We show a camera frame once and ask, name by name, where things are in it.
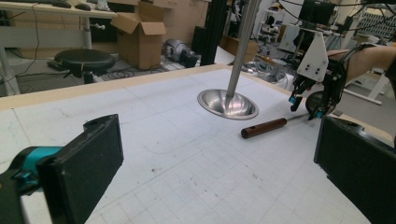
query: screwdriver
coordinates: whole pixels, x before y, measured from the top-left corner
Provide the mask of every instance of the screwdriver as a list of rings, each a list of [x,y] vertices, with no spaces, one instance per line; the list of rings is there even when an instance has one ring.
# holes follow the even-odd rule
[[[273,120],[267,121],[265,123],[261,123],[261,124],[254,125],[254,126],[251,126],[248,128],[244,128],[241,131],[241,135],[243,138],[247,139],[247,138],[262,134],[262,133],[268,133],[268,132],[271,132],[273,130],[276,130],[276,129],[279,129],[279,128],[285,126],[288,123],[288,121],[291,121],[294,119],[300,119],[300,118],[303,118],[308,115],[309,114],[302,114],[302,115],[292,117],[290,119],[285,119],[285,118],[273,119]]]

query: desk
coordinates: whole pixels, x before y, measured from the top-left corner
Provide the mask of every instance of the desk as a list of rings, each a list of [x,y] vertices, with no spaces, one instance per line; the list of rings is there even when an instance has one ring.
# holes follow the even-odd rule
[[[242,75],[236,91],[260,110],[250,120],[198,104],[199,92],[226,89],[230,75],[217,64],[1,98],[0,172],[25,147],[63,146],[85,121],[117,113],[124,164],[89,224],[369,223],[313,163],[319,119],[240,136],[305,113],[290,112],[287,91]],[[42,193],[23,200],[32,223],[50,223]]]
[[[373,86],[373,88],[370,89],[370,93],[367,96],[359,94],[359,93],[356,93],[354,91],[350,91],[348,89],[344,89],[344,92],[349,93],[351,95],[354,95],[356,97],[359,97],[359,98],[361,98],[363,100],[366,100],[368,102],[374,103],[376,105],[382,105],[382,102],[376,100],[375,98],[384,89],[384,87],[389,83],[389,79],[387,77],[385,77],[385,71],[383,71],[382,69],[374,68],[373,70],[376,71],[377,73],[380,73],[381,75],[379,75],[379,79],[376,81],[376,83]],[[356,81],[356,79],[350,80],[347,83],[347,85],[355,84],[354,81]]]
[[[72,48],[85,47],[92,48],[91,28],[89,17],[111,19],[116,17],[114,12],[106,11],[83,11],[75,8],[61,8],[50,5],[35,5],[28,3],[0,2],[1,10],[20,10],[44,13],[55,13],[63,15],[75,15],[82,17],[83,30],[50,30],[35,28],[21,28],[12,26],[0,27],[0,60],[4,74],[0,71],[0,76],[5,81],[8,95],[20,94],[16,78],[12,74],[9,66],[5,48],[36,48],[37,35],[40,40],[40,47],[45,48]]]

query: human arm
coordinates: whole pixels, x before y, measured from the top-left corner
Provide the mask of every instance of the human arm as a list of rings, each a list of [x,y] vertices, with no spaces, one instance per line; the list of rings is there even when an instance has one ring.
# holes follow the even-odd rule
[[[330,59],[340,61],[347,52],[348,49],[330,50],[328,56]],[[372,68],[388,70],[395,59],[396,48],[394,47],[378,46],[357,51],[348,62],[344,63],[344,67],[347,68],[346,82],[364,75]]]

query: wooden handle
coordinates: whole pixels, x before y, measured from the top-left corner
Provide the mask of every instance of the wooden handle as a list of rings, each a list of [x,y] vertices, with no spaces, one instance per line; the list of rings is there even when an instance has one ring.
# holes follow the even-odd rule
[[[253,137],[262,133],[268,133],[275,129],[281,128],[288,123],[286,119],[274,119],[265,123],[254,125],[242,129],[241,134],[243,138]]]

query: stool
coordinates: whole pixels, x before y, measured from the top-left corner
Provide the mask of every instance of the stool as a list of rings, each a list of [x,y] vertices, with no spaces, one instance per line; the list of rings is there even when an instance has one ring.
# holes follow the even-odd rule
[[[110,54],[96,49],[68,49],[55,55],[54,61],[64,69],[66,75],[84,77],[84,83],[93,83],[93,76],[101,76],[116,63]]]

